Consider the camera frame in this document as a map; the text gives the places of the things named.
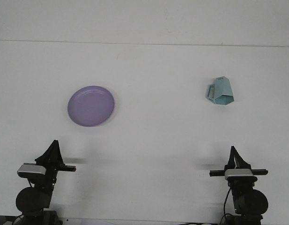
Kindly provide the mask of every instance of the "black bar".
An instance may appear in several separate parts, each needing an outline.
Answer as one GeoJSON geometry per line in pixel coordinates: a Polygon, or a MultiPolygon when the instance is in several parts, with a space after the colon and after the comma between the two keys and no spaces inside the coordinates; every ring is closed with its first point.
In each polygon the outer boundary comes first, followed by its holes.
{"type": "MultiPolygon", "coordinates": [[[[210,177],[220,177],[224,176],[224,170],[210,170],[210,177]]],[[[267,175],[268,170],[266,169],[256,169],[252,170],[253,175],[267,175]]]]}

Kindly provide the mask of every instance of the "plate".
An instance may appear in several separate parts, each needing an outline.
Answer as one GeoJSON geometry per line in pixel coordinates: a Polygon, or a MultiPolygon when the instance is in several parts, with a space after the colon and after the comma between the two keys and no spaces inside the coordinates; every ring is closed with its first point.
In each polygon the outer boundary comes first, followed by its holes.
{"type": "Polygon", "coordinates": [[[105,122],[114,110],[114,97],[100,86],[88,86],[75,92],[67,106],[73,122],[84,127],[93,127],[105,122]]]}

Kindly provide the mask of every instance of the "teal cup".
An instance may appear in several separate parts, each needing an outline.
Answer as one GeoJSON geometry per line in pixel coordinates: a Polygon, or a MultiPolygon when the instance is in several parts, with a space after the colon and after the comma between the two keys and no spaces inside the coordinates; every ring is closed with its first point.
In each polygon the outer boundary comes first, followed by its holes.
{"type": "Polygon", "coordinates": [[[217,77],[208,87],[207,99],[214,104],[227,105],[234,101],[230,81],[225,76],[217,77]]]}

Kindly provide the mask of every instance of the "white wall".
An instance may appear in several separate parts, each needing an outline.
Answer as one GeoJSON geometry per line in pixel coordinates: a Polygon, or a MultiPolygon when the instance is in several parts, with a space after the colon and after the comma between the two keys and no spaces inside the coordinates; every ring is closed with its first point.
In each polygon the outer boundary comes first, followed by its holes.
{"type": "MultiPolygon", "coordinates": [[[[0,0],[0,40],[289,46],[289,1],[0,0]]],[[[270,171],[264,224],[289,224],[289,48],[0,42],[0,214],[18,214],[15,172],[54,138],[78,166],[58,176],[63,217],[217,222],[227,187],[207,173],[234,144],[270,171]],[[204,98],[220,75],[227,107],[204,98]],[[117,106],[88,129],[65,108],[90,84],[117,106]]]]}
{"type": "Polygon", "coordinates": [[[0,40],[289,46],[289,1],[0,0],[0,40]]]}
{"type": "Polygon", "coordinates": [[[0,41],[1,215],[19,213],[27,181],[16,170],[53,139],[77,165],[58,175],[62,217],[218,222],[228,187],[208,171],[235,145],[269,170],[256,183],[270,202],[264,224],[289,225],[289,48],[0,41]],[[227,106],[205,99],[222,75],[235,95],[227,106]],[[67,115],[87,85],[115,97],[98,127],[67,115]]]}

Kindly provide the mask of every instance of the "black cable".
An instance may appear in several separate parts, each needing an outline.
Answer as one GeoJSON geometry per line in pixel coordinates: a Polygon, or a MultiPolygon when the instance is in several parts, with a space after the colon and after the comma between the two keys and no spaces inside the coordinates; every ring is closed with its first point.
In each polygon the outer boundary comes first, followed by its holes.
{"type": "Polygon", "coordinates": [[[21,219],[21,221],[23,222],[23,218],[21,218],[21,216],[23,216],[23,214],[15,217],[14,221],[12,222],[12,225],[14,225],[14,222],[15,222],[18,218],[21,219]]]}
{"type": "Polygon", "coordinates": [[[224,216],[224,218],[225,218],[225,221],[227,221],[227,216],[226,216],[226,213],[225,213],[225,205],[226,205],[226,203],[227,203],[227,199],[228,199],[228,197],[229,197],[230,191],[231,191],[231,188],[229,188],[229,191],[228,191],[228,193],[227,193],[227,196],[225,197],[224,204],[223,204],[223,216],[224,216]]]}
{"type": "Polygon", "coordinates": [[[231,216],[231,217],[234,217],[234,215],[232,215],[232,214],[230,214],[230,213],[226,213],[225,215],[223,215],[222,217],[221,217],[221,220],[220,220],[220,225],[222,225],[222,219],[226,216],[226,215],[229,215],[229,216],[231,216]]]}

